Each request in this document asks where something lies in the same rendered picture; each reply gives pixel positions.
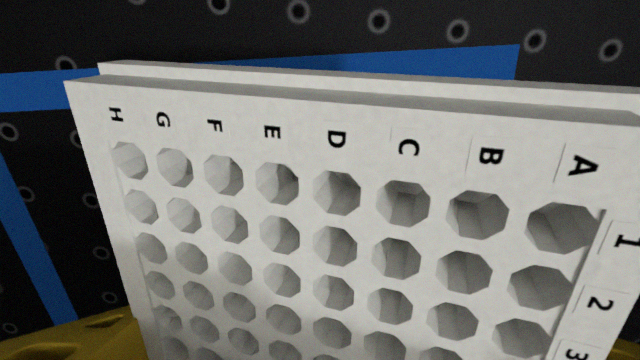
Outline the white well plate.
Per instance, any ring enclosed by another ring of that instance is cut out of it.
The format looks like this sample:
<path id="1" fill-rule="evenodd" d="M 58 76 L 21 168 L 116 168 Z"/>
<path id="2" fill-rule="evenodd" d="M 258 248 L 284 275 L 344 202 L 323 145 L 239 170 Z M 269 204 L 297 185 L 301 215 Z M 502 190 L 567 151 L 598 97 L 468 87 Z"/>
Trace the white well plate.
<path id="1" fill-rule="evenodd" d="M 605 360 L 640 294 L 640 87 L 97 64 L 149 360 Z"/>

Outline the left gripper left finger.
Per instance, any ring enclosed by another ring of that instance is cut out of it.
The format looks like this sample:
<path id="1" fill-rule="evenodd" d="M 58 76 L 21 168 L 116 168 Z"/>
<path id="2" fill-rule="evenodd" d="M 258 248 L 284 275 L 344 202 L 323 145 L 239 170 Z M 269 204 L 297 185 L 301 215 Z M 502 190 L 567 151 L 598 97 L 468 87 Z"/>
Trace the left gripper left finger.
<path id="1" fill-rule="evenodd" d="M 130 305 L 0 342 L 0 360 L 149 360 Z"/>

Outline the blue tape outline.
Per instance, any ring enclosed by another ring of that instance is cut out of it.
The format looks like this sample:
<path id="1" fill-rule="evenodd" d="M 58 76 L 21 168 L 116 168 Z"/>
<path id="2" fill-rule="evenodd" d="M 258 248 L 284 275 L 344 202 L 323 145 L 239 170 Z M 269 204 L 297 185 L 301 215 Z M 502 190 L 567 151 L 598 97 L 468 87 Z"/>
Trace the blue tape outline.
<path id="1" fill-rule="evenodd" d="M 514 80 L 520 44 L 196 64 Z M 99 68 L 0 74 L 0 112 L 71 109 L 63 81 Z M 55 326 L 79 320 L 0 152 L 0 220 Z"/>

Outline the black perforated plate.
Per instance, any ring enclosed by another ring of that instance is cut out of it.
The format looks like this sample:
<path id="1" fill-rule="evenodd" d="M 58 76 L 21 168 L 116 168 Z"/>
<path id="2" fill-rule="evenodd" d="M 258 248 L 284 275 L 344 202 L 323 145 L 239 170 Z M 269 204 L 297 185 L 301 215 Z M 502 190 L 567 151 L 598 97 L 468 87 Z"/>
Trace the black perforated plate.
<path id="1" fill-rule="evenodd" d="M 0 74 L 520 44 L 514 80 L 640 87 L 640 0 L 0 0 Z M 128 298 L 71 109 L 0 152 L 79 319 Z M 54 323 L 0 220 L 0 342 Z"/>

